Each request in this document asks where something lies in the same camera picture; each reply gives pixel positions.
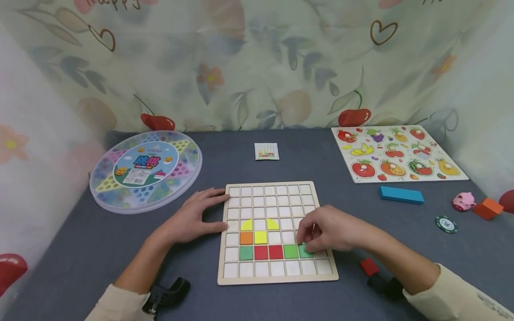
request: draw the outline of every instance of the yellow semicircle tile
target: yellow semicircle tile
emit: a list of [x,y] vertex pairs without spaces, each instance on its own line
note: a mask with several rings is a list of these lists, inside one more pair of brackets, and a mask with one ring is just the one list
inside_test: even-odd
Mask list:
[[251,230],[253,230],[252,220],[247,220],[247,221],[243,222],[243,224],[241,225],[241,231],[251,231]]
[[280,230],[279,225],[277,224],[277,222],[275,222],[275,221],[273,221],[271,219],[267,219],[266,221],[268,223],[268,230]]

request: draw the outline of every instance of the left hand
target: left hand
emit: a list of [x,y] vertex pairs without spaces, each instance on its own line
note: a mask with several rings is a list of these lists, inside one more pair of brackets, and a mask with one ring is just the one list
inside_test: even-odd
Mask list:
[[152,233],[152,238],[171,246],[174,243],[190,242],[202,235],[225,231],[228,228],[225,222],[205,223],[201,217],[208,207],[225,202],[229,197],[230,195],[225,195],[224,188],[210,188],[194,193],[172,217]]

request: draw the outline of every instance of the cream sleeve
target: cream sleeve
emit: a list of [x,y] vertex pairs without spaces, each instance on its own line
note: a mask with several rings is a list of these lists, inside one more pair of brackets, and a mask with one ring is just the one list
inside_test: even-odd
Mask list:
[[439,265],[441,274],[434,286],[416,295],[403,290],[410,304],[432,321],[505,321],[514,314],[482,291]]
[[142,310],[149,297],[109,285],[86,321],[154,321]]

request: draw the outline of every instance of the poker chip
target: poker chip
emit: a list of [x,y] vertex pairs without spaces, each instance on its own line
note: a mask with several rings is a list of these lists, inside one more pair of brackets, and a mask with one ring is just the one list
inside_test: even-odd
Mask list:
[[435,223],[441,230],[445,231],[446,233],[454,234],[458,231],[457,223],[446,216],[437,216],[435,218]]

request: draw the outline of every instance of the pattern card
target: pattern card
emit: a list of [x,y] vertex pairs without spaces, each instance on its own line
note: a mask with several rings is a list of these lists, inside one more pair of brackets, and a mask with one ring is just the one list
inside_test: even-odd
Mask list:
[[296,244],[305,214],[319,207],[312,182],[229,184],[219,251],[218,284],[338,280],[331,250]]
[[469,179],[419,125],[336,127],[332,133],[355,183]]
[[255,143],[255,160],[279,160],[277,143]]

